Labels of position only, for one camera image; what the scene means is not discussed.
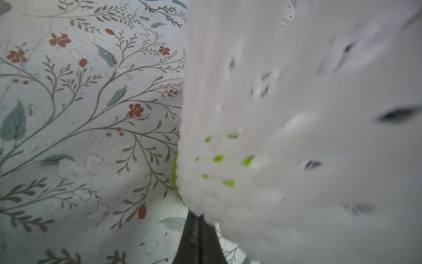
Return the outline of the green custard apple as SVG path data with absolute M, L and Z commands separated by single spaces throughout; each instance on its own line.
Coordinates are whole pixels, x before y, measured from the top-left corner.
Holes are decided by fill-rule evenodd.
M 181 201 L 182 204 L 184 204 L 183 199 L 182 199 L 182 197 L 181 197 L 181 195 L 179 193 L 179 187 L 178 187 L 178 185 L 176 183 L 176 181 L 178 179 L 178 175 L 176 173 L 177 168 L 178 168 L 177 160 L 178 160 L 178 154 L 175 154 L 175 159 L 174 159 L 173 168 L 172 168 L 171 180 L 172 180 L 174 191 L 176 192 L 176 195 L 177 195 L 178 199 Z

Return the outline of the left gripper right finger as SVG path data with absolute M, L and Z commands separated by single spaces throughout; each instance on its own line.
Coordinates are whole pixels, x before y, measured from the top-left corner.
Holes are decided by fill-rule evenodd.
M 200 264 L 227 264 L 220 245 L 215 225 L 208 224 L 204 215 L 199 218 L 199 263 Z

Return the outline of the white foam net sleeve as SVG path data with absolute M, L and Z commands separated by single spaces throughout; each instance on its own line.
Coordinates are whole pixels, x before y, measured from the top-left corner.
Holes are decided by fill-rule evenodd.
M 190 1 L 184 204 L 264 264 L 422 261 L 421 1 Z

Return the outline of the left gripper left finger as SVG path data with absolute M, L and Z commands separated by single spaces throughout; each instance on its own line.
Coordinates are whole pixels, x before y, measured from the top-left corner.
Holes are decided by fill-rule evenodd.
M 199 234 L 200 218 L 189 211 L 173 264 L 200 263 Z

